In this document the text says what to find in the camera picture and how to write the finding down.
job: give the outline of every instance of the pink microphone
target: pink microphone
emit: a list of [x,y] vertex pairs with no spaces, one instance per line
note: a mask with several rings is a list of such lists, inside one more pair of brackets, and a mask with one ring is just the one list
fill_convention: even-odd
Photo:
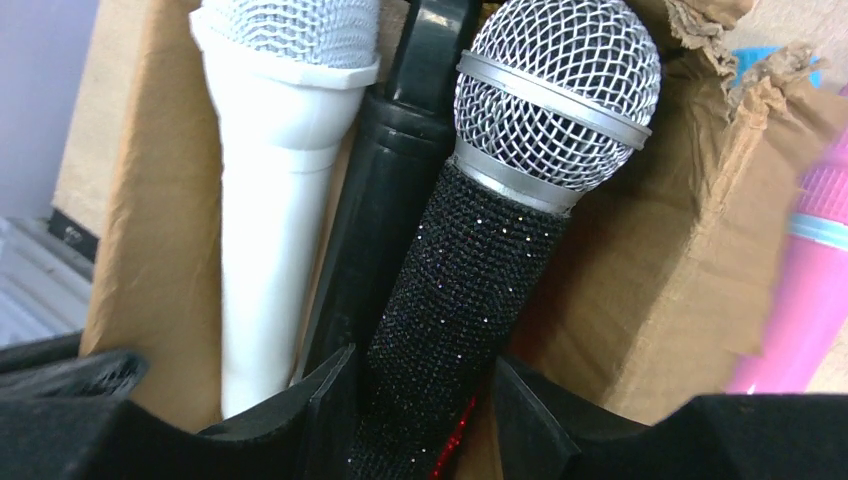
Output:
[[802,188],[762,352],[740,361],[728,393],[804,392],[848,318],[848,130]]

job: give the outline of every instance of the black microphone handle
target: black microphone handle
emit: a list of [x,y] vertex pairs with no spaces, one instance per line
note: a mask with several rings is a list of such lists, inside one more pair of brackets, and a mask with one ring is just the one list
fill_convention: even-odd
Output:
[[307,326],[303,376],[348,343],[364,352],[456,141],[450,117],[389,101],[382,87],[363,100]]
[[367,350],[356,479],[426,478],[564,232],[449,161]]
[[364,352],[424,205],[453,152],[456,65],[480,0],[412,0],[389,78],[371,87],[294,380],[356,342]]

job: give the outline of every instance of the brown cardboard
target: brown cardboard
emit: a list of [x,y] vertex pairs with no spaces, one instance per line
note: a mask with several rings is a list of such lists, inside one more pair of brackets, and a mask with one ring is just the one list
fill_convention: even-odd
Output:
[[65,143],[53,206],[100,236],[151,0],[102,1]]
[[[220,151],[188,31],[198,3],[150,0],[82,348],[148,357],[135,400],[189,430],[219,416]],[[750,0],[629,3],[665,64],[654,135],[578,204],[512,351],[653,422],[720,390],[737,355],[756,350],[796,178],[848,105],[802,73],[772,71],[730,107],[735,59],[721,40]],[[384,5],[385,67],[406,4]],[[485,415],[475,423],[460,478],[496,478],[494,427]]]

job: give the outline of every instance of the silver mesh grille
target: silver mesh grille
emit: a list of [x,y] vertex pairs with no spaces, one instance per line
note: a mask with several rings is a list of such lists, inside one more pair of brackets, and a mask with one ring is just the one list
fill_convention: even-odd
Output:
[[[647,126],[660,91],[656,46],[621,0],[510,0],[471,51]],[[460,75],[459,136],[500,162],[577,192],[607,180],[633,149]]]
[[376,60],[380,0],[204,0],[218,34],[311,65],[364,68]]

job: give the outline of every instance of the black sparkly microphone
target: black sparkly microphone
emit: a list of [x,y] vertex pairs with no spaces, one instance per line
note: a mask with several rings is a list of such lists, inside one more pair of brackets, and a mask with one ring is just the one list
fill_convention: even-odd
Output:
[[656,46],[621,0],[511,0],[463,52],[457,144],[367,351],[353,478],[426,478],[571,207],[650,135]]

